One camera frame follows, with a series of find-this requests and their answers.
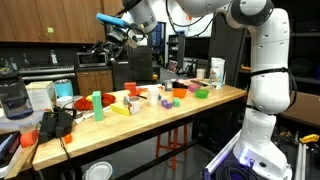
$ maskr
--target pink cup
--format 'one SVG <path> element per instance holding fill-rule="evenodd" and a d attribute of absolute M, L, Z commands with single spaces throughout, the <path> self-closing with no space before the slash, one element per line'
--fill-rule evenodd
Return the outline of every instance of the pink cup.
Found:
<path fill-rule="evenodd" d="M 196 89 L 199 89 L 201 86 L 199 84 L 189 84 L 188 90 L 194 92 Z"/>

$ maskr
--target cardboard box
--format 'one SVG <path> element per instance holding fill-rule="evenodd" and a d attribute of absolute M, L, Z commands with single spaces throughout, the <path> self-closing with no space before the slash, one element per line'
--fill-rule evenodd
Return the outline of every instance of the cardboard box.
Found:
<path fill-rule="evenodd" d="M 31 82 L 26 85 L 33 110 L 51 109 L 56 103 L 54 83 L 52 81 Z"/>
<path fill-rule="evenodd" d="M 320 96 L 298 92 L 296 103 L 281 113 L 281 116 L 320 127 Z"/>

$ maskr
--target microwave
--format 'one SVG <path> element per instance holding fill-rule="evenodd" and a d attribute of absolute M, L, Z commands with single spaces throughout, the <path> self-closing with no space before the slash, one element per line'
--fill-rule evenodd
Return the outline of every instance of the microwave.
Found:
<path fill-rule="evenodd" d="M 108 55 L 106 53 L 99 53 L 97 56 L 92 57 L 90 52 L 78 52 L 79 67 L 99 67 L 107 66 Z"/>

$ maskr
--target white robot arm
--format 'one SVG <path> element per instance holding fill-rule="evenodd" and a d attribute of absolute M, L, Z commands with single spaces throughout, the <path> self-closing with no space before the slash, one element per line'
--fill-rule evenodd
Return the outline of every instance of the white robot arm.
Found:
<path fill-rule="evenodd" d="M 251 166 L 267 179 L 291 179 L 292 171 L 286 156 L 270 140 L 276 123 L 274 114 L 285 111 L 290 104 L 287 73 L 290 30 L 287 12 L 274 9 L 270 0 L 176 2 L 190 16 L 200 17 L 220 12 L 225 15 L 230 27 L 249 30 L 251 86 L 244 123 L 233 153 L 241 164 Z M 148 33 L 155 28 L 157 21 L 147 0 L 123 0 L 123 4 L 135 22 L 134 27 L 140 29 L 140 32 Z M 97 18 L 118 28 L 133 29 L 130 28 L 132 23 L 119 18 L 99 14 Z M 131 33 L 122 40 L 136 47 L 138 41 L 134 40 L 137 39 L 134 36 Z"/>

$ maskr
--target green block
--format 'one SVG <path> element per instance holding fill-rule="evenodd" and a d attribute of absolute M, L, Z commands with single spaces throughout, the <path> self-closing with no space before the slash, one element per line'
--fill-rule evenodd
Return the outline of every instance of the green block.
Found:
<path fill-rule="evenodd" d="M 173 106 L 174 107 L 179 107 L 180 106 L 179 98 L 173 98 Z"/>
<path fill-rule="evenodd" d="M 92 93 L 92 105 L 93 105 L 93 112 L 96 121 L 102 121 L 104 118 L 102 103 L 101 103 L 101 92 L 94 91 Z"/>

